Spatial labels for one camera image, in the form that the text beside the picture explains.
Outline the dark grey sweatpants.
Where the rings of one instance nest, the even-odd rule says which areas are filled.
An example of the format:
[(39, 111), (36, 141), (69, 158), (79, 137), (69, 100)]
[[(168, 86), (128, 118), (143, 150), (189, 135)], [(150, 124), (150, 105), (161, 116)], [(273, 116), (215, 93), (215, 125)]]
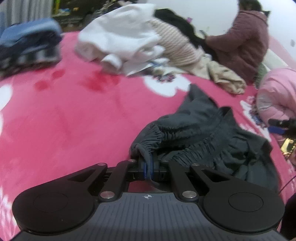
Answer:
[(276, 192), (279, 177), (271, 150), (267, 139), (237, 124), (229, 106), (218, 107), (191, 84), (178, 110), (149, 123), (129, 153), (144, 159), (148, 179), (154, 160), (169, 160), (183, 167), (198, 163)]

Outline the folded blue striped clothes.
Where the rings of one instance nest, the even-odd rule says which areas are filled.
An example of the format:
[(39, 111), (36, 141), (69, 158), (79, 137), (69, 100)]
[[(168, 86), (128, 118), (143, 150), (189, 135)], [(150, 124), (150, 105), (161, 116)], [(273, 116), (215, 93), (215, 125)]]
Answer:
[(52, 18), (6, 28), (1, 34), (1, 76), (44, 68), (61, 61), (62, 29)]

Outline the pink puffer jacket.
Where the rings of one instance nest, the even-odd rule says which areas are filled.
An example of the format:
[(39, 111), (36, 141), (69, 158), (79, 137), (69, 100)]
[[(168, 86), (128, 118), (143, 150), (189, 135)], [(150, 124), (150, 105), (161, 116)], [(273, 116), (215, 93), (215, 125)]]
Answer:
[(295, 70), (277, 68), (269, 71), (260, 82), (256, 108), (267, 126), (270, 119), (295, 118)]

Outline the beige coat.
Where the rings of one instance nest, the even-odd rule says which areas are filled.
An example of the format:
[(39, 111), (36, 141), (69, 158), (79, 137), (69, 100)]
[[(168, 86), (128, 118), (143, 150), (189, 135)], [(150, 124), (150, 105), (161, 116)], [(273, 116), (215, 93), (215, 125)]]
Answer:
[(188, 72), (212, 80), (230, 94), (244, 94), (247, 87), (245, 80), (233, 70), (212, 60), (209, 54), (204, 54), (197, 63), (190, 65)]

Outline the pink floral blanket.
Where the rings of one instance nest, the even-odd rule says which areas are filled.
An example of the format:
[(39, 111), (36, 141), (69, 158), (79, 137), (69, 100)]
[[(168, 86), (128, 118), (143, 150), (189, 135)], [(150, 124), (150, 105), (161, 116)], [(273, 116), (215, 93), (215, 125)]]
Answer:
[(11, 212), (19, 193), (99, 162), (115, 166), (127, 159), (138, 133), (174, 113), (192, 83), (219, 106), (230, 106), (242, 129), (270, 141), (281, 197), (287, 201), (295, 193), (294, 166), (283, 157), (275, 137), (250, 116), (253, 86), (243, 95), (230, 95), (193, 75), (179, 75), (172, 82), (109, 75), (76, 55), (77, 36), (65, 33), (56, 66), (1, 81), (2, 240), (19, 232)]

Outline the person in mauve jacket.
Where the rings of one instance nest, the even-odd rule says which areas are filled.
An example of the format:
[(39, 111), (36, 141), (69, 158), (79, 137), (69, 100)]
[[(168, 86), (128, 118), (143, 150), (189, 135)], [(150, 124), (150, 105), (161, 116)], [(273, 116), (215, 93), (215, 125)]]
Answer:
[(232, 27), (223, 35), (207, 36), (205, 44), (220, 64), (251, 82), (269, 48), (267, 17), (259, 1), (238, 1)]

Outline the pink white knit sweater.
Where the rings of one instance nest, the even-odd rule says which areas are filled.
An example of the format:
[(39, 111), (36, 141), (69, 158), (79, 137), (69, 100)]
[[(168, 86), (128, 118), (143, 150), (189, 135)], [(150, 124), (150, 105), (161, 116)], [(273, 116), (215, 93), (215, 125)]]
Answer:
[(170, 60), (170, 63), (176, 67), (184, 67), (198, 63), (204, 50), (196, 48), (189, 38), (175, 26), (165, 23), (157, 18), (152, 18), (149, 23), (155, 32), (161, 37), (159, 45), (165, 48), (163, 56)]

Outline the black garment on pile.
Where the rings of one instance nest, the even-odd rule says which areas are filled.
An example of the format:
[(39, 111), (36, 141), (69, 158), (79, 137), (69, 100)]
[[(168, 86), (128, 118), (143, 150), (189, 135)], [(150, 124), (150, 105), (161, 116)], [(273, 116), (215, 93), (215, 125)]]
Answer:
[(184, 18), (179, 15), (176, 15), (170, 9), (157, 9), (154, 13), (154, 16), (165, 23), (173, 25), (177, 27), (180, 32), (189, 38), (189, 41), (195, 47), (202, 47), (205, 52), (208, 51), (207, 47), (205, 46), (204, 39), (201, 39), (196, 36), (195, 28)]

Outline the white garment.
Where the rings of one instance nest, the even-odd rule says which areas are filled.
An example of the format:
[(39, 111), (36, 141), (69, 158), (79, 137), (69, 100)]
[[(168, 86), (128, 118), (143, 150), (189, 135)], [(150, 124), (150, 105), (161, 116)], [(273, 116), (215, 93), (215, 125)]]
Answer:
[(129, 4), (94, 19), (78, 34), (76, 53), (126, 76), (166, 62), (161, 37), (150, 23), (155, 10), (154, 4)]

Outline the grey curtain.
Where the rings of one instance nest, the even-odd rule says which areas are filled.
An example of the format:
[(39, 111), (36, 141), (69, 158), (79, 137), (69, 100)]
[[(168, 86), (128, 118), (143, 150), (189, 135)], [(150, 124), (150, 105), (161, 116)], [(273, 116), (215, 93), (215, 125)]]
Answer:
[(17, 23), (50, 18), (53, 2), (48, 0), (1, 1), (1, 29)]

